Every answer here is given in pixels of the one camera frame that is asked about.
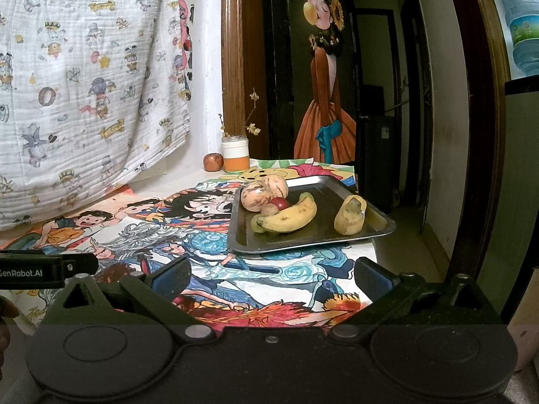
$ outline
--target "water jug label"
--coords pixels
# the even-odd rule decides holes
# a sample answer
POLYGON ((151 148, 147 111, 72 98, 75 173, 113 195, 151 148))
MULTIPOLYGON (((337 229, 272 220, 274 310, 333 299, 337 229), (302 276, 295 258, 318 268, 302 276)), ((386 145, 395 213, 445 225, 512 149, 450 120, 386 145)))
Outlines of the water jug label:
POLYGON ((539 39, 539 15, 521 16, 509 26, 513 45, 526 39, 539 39))

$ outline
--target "blue water jug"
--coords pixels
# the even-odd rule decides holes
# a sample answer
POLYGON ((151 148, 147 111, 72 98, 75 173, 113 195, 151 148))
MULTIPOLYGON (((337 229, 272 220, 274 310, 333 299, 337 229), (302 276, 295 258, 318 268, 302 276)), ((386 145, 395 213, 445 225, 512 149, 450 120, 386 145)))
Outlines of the blue water jug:
POLYGON ((539 74, 539 0, 502 1, 516 66, 527 76, 539 74))

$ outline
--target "orange and white jar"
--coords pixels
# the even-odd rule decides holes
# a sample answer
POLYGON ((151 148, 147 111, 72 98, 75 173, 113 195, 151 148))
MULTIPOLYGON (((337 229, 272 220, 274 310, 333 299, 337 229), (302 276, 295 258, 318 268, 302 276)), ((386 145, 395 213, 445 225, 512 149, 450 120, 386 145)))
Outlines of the orange and white jar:
POLYGON ((221 151, 227 173, 243 173, 250 168, 249 140, 247 136, 223 137, 221 151))

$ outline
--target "yellow banana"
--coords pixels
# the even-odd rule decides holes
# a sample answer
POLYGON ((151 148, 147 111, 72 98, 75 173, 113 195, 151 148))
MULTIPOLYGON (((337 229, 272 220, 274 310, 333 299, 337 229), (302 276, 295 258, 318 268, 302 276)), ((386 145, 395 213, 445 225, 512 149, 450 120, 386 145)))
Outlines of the yellow banana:
POLYGON ((280 213, 264 217, 253 217, 251 227, 255 232, 294 232, 303 228, 316 216, 316 203, 310 193, 301 193, 300 200, 294 206, 283 209, 280 213))
POLYGON ((361 231, 365 223, 367 201, 360 196, 352 194, 342 203, 333 226, 341 235, 354 235, 361 231))

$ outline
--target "painted woman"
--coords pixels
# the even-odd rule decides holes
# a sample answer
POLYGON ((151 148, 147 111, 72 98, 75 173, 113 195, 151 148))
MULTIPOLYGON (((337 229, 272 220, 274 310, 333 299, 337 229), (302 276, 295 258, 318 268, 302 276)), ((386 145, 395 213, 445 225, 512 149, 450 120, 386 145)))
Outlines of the painted woman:
POLYGON ((345 164, 354 161, 356 123, 341 109, 337 58, 343 47, 344 17, 339 0, 307 0, 307 21, 320 29, 309 37, 313 51, 314 100, 297 135, 294 158, 345 164))

